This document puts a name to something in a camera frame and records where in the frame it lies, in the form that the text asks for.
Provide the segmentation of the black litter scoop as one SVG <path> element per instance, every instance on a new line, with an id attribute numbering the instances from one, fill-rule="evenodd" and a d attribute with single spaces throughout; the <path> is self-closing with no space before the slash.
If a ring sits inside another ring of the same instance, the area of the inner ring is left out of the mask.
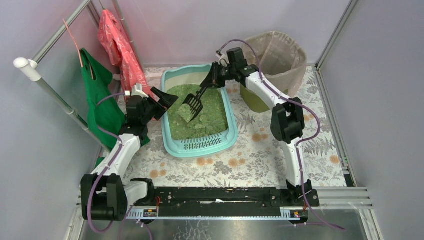
<path id="1" fill-rule="evenodd" d="M 192 122 L 203 110 L 201 97 L 204 95 L 208 88 L 202 87 L 196 92 L 196 95 L 190 93 L 183 101 L 182 105 L 177 110 L 177 114 L 186 122 Z"/>

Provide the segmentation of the teal litter box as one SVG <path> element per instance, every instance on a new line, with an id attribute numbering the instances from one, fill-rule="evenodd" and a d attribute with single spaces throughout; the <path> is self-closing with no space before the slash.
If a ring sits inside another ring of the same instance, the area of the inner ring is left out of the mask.
<path id="1" fill-rule="evenodd" d="M 160 90 L 167 92 L 179 85 L 199 85 L 211 70 L 211 64 L 188 65 L 166 70 L 161 77 Z M 224 151 L 235 144 L 238 138 L 236 117 L 230 98 L 225 88 L 220 88 L 220 94 L 225 109 L 228 128 L 210 136 L 176 140 L 172 137 L 168 113 L 161 119 L 163 143 L 166 151 L 177 158 L 201 158 Z"/>

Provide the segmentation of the bin with plastic liner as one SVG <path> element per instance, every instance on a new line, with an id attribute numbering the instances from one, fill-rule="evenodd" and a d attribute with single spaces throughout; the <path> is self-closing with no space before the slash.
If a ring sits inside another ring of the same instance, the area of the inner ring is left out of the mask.
<path id="1" fill-rule="evenodd" d="M 302 85 L 308 59 L 294 38 L 284 32 L 268 31 L 244 41 L 251 46 L 241 47 L 248 64 L 257 64 L 256 54 L 264 77 L 290 98 L 295 97 Z"/>

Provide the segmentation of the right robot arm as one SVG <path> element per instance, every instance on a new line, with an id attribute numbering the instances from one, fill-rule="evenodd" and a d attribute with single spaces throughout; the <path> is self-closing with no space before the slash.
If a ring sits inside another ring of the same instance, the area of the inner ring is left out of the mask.
<path id="1" fill-rule="evenodd" d="M 228 62 L 222 65 L 215 61 L 202 81 L 202 91 L 223 88 L 228 81 L 235 80 L 257 95 L 271 110 L 270 130 L 273 137 L 283 143 L 286 162 L 286 187 L 288 199 L 293 204 L 310 204 L 313 197 L 312 182 L 306 177 L 303 160 L 303 137 L 305 129 L 304 111 L 312 110 L 295 97 L 290 98 L 274 86 L 263 74 L 259 64 L 248 64 L 240 47 L 227 51 Z"/>

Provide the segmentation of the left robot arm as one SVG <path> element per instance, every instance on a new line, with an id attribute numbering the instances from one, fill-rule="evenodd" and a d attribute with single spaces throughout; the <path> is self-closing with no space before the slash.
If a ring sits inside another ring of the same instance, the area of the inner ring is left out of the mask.
<path id="1" fill-rule="evenodd" d="M 88 221 L 123 221 L 127 209 L 136 202 L 155 200 L 151 179 L 136 178 L 124 185 L 122 176 L 139 149 L 148 143 L 148 123 L 161 117 L 177 102 L 178 96 L 153 87 L 158 97 L 131 95 L 126 101 L 126 116 L 109 156 L 80 182 L 81 212 Z"/>

